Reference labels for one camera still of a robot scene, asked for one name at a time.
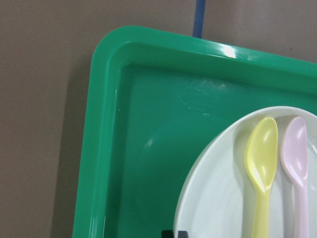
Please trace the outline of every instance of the pink spoon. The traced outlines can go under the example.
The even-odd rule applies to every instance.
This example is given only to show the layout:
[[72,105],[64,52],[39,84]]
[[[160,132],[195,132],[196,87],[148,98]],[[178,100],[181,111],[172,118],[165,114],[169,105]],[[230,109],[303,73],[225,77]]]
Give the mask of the pink spoon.
[[281,163],[295,191],[294,238],[309,237],[307,204],[307,132],[303,118],[294,118],[286,128],[281,146]]

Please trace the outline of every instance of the spoon handle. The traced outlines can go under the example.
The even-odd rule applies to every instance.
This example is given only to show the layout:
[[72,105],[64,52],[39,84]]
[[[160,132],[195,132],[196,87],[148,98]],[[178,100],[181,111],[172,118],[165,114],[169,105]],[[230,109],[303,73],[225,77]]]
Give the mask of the spoon handle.
[[252,238],[268,238],[269,194],[257,192]]
[[294,238],[309,237],[307,186],[295,187],[295,229]]

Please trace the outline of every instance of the tray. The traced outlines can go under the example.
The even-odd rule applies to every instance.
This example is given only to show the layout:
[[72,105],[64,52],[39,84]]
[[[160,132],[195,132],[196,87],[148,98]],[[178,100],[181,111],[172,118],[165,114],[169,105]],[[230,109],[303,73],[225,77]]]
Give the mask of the tray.
[[317,114],[317,65],[136,26],[95,50],[74,238],[159,238],[192,164],[252,111]]

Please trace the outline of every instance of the pink spoon handle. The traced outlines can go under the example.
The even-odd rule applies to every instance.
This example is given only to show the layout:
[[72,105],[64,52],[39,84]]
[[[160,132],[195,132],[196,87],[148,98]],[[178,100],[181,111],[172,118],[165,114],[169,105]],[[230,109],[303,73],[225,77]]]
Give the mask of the pink spoon handle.
[[307,185],[295,186],[294,238],[309,238]]

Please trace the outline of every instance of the yellow spoon handle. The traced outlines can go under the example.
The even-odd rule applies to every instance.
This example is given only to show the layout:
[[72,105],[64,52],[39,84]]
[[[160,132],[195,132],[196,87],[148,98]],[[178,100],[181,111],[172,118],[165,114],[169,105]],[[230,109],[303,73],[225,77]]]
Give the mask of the yellow spoon handle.
[[257,192],[252,238],[268,238],[269,194]]

